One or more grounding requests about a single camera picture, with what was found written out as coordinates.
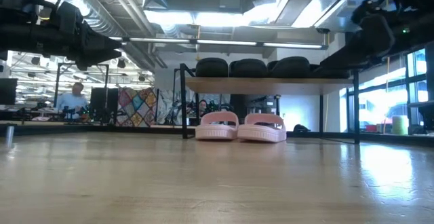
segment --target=wooden floor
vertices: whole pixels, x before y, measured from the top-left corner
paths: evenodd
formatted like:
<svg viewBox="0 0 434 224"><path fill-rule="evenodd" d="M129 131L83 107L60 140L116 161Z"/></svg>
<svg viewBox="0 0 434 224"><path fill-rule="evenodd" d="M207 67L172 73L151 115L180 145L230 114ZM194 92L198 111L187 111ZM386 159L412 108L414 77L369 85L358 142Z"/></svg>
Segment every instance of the wooden floor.
<svg viewBox="0 0 434 224"><path fill-rule="evenodd" d="M0 223L433 223L434 151L318 139L16 137Z"/></svg>

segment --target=computer monitor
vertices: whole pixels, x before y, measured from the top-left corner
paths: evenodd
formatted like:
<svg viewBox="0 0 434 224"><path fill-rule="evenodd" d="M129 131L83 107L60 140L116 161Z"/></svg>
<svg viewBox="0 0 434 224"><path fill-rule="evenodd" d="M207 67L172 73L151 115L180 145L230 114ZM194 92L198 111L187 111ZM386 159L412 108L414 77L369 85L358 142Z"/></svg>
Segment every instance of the computer monitor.
<svg viewBox="0 0 434 224"><path fill-rule="evenodd" d="M0 79L0 105L14 105L18 79Z"/></svg>

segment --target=person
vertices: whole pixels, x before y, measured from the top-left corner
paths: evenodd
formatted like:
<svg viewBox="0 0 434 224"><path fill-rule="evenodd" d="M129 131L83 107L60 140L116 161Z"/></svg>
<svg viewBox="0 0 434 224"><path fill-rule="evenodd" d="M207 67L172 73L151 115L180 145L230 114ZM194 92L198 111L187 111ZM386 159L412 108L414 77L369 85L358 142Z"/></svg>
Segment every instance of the person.
<svg viewBox="0 0 434 224"><path fill-rule="evenodd" d="M83 84L76 82L73 85L73 92L72 93L64 93L62 94L57 102L57 109L60 111L65 108L65 106L68 107L68 109L75 109L75 112L78 112L81 110L81 108L84 108L87 106L86 98L81 94L81 91L83 91ZM78 119L79 115L74 114L73 119Z"/></svg>
<svg viewBox="0 0 434 224"><path fill-rule="evenodd" d="M204 99L199 102L199 115L205 115L207 103Z"/></svg>

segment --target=black camera rig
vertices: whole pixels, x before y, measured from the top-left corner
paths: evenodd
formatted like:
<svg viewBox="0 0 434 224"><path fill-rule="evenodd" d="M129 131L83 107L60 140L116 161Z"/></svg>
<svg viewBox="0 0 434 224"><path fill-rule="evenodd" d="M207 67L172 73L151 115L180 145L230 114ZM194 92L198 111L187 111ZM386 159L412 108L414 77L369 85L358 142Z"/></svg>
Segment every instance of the black camera rig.
<svg viewBox="0 0 434 224"><path fill-rule="evenodd" d="M85 71L121 56L115 50L120 42L93 31L77 7L59 7L60 1L0 0L0 59L7 59L8 50L66 56ZM41 6L51 10L48 19L38 16Z"/></svg>
<svg viewBox="0 0 434 224"><path fill-rule="evenodd" d="M321 62L323 69L360 69L387 56L412 52L434 41L434 0L393 0L395 11L382 9L386 0L365 0L351 20L361 27L346 46Z"/></svg>

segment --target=wooden tabletop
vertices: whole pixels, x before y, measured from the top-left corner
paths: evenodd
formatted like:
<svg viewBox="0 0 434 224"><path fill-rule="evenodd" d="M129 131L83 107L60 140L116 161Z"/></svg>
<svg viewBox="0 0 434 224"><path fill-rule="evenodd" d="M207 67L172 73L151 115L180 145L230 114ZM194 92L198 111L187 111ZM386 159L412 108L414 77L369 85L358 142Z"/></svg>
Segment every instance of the wooden tabletop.
<svg viewBox="0 0 434 224"><path fill-rule="evenodd" d="M188 77L186 85L204 94L324 95L352 86L353 80Z"/></svg>

